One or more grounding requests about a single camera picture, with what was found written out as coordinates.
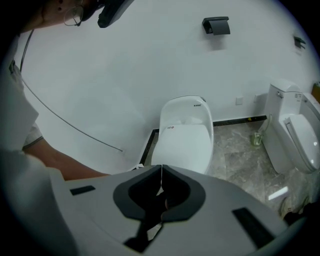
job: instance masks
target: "toilet tank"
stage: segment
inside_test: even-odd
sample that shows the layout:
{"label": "toilet tank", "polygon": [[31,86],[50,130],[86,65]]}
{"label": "toilet tank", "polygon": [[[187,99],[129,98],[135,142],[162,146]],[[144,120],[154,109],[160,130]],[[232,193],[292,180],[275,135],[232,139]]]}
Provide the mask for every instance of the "toilet tank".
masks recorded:
{"label": "toilet tank", "polygon": [[291,81],[278,79],[270,83],[265,114],[278,119],[281,115],[297,115],[302,101],[300,88]]}

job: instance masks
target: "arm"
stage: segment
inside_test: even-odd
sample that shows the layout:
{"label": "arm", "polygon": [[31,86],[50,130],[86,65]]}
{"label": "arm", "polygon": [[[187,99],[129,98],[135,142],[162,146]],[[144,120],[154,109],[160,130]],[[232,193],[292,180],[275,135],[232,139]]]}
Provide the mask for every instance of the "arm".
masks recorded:
{"label": "arm", "polygon": [[64,180],[66,181],[109,175],[93,170],[74,160],[70,156],[55,150],[44,138],[23,151],[28,155],[32,155],[40,159],[45,166],[60,170]]}

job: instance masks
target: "toilet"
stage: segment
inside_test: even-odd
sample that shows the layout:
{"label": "toilet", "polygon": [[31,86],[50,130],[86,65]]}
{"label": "toilet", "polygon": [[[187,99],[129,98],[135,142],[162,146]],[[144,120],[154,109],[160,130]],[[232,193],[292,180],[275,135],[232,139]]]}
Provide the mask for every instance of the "toilet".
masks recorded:
{"label": "toilet", "polygon": [[205,99],[191,95],[168,101],[161,110],[159,138],[151,164],[205,174],[213,150],[214,127]]}
{"label": "toilet", "polygon": [[320,168],[320,104],[310,93],[287,80],[270,84],[265,105],[269,116],[262,142],[279,174],[297,168],[313,173]]}

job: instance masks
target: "wall-mounted hook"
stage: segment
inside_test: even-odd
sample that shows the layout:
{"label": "wall-mounted hook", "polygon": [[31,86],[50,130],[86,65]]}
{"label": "wall-mounted hook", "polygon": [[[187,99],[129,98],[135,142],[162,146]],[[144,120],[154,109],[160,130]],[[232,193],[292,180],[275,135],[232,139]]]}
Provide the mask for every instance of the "wall-mounted hook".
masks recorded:
{"label": "wall-mounted hook", "polygon": [[303,45],[301,44],[306,44],[305,41],[303,41],[300,37],[297,37],[297,36],[294,36],[294,45],[298,48],[303,48],[303,49],[306,49]]}

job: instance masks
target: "eyeglasses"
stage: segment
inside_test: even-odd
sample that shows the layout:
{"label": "eyeglasses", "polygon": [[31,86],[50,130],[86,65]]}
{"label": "eyeglasses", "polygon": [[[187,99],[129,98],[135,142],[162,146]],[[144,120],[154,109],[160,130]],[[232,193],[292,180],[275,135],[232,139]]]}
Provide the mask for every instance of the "eyeglasses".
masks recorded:
{"label": "eyeglasses", "polygon": [[84,16],[83,0],[75,0],[76,6],[70,8],[64,14],[64,24],[66,26],[80,26]]}

